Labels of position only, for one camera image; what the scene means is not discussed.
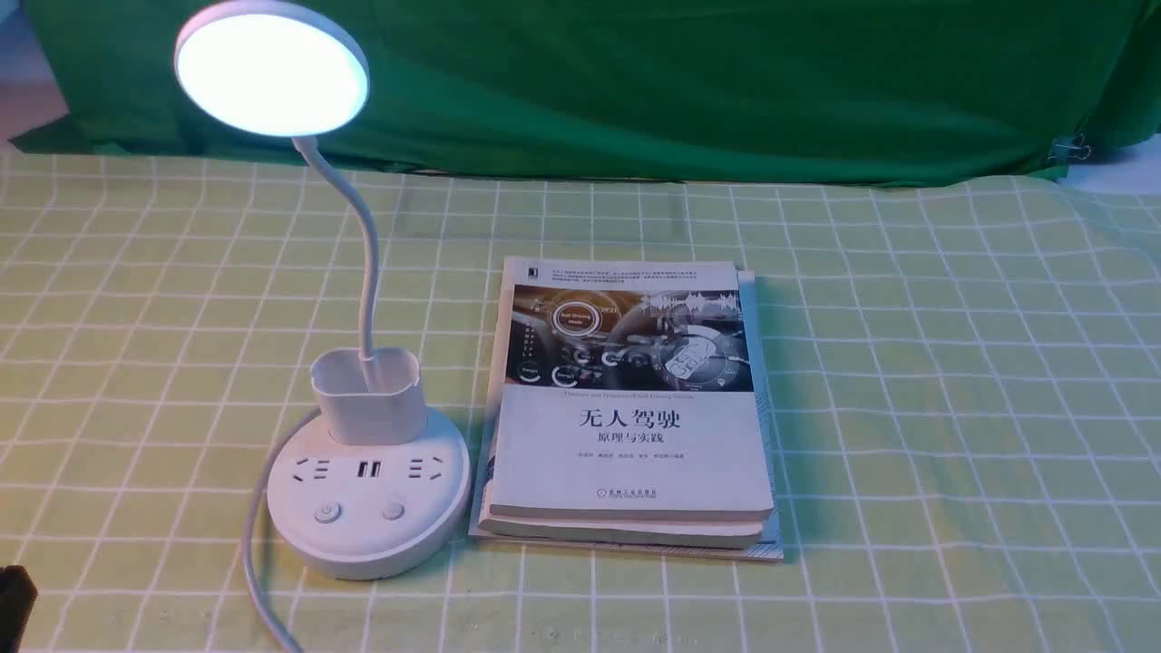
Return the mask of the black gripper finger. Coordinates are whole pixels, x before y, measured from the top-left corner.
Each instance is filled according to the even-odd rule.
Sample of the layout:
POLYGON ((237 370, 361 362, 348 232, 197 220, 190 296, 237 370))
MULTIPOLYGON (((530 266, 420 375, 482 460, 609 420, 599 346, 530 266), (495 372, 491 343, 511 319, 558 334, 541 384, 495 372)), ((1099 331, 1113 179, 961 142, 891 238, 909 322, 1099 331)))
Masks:
POLYGON ((38 595, 24 566, 1 568, 1 652, 19 652, 38 595))

